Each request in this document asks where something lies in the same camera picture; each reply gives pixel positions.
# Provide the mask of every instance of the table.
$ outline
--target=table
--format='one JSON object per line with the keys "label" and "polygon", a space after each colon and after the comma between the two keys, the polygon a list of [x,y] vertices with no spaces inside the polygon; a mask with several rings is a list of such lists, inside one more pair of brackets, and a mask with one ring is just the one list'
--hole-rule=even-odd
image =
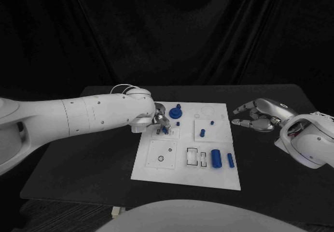
{"label": "table", "polygon": [[[156,101],[226,103],[257,98],[285,103],[301,114],[316,108],[297,85],[143,87]],[[82,96],[111,87],[87,87]],[[141,134],[130,126],[51,143],[22,190],[22,198],[137,207],[174,199],[223,203],[277,219],[334,225],[334,168],[303,166],[274,146],[280,129],[261,133],[231,125],[242,191],[131,180]]]}

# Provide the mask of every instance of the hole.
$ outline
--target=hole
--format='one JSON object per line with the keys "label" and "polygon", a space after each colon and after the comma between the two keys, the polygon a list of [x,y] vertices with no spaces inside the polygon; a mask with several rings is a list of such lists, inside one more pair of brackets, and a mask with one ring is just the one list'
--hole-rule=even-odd
{"label": "hole", "polygon": [[19,132],[22,132],[22,131],[25,130],[25,127],[23,127],[23,123],[22,123],[22,122],[18,123],[18,127],[19,127]]}

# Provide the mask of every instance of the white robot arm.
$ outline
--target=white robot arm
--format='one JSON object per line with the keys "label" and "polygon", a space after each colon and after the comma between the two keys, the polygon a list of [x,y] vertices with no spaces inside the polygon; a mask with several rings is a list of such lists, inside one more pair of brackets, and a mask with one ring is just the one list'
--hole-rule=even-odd
{"label": "white robot arm", "polygon": [[54,140],[125,125],[134,133],[161,124],[170,129],[166,109],[141,88],[127,94],[102,94],[54,101],[0,98],[0,175]]}
{"label": "white robot arm", "polygon": [[254,121],[235,119],[232,123],[261,132],[271,132],[280,126],[275,145],[310,168],[326,163],[334,167],[334,117],[316,112],[298,113],[271,99],[257,99],[233,111],[238,114],[251,110]]}

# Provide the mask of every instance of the robotic hand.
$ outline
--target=robotic hand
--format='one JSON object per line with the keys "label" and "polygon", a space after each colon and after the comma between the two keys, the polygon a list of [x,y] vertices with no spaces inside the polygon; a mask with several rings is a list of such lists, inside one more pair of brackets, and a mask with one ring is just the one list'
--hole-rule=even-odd
{"label": "robotic hand", "polygon": [[140,133],[153,124],[170,129],[166,108],[154,103],[151,93],[141,88],[125,94],[54,101],[0,98],[0,175],[54,140],[125,125]]}
{"label": "robotic hand", "polygon": [[298,115],[287,105],[265,98],[244,104],[233,113],[248,109],[254,121],[235,119],[235,125],[261,132],[271,132],[280,126],[275,145],[310,168],[320,168],[326,163],[334,167],[334,117],[320,112]]}

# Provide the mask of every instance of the black backdrop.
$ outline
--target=black backdrop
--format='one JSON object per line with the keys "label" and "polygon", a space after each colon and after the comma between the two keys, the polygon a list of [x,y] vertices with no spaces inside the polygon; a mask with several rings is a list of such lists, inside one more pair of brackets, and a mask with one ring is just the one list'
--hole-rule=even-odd
{"label": "black backdrop", "polygon": [[[334,114],[333,11],[331,0],[0,1],[0,97],[74,98],[120,83],[292,83]],[[0,178],[7,210],[43,150]]]}

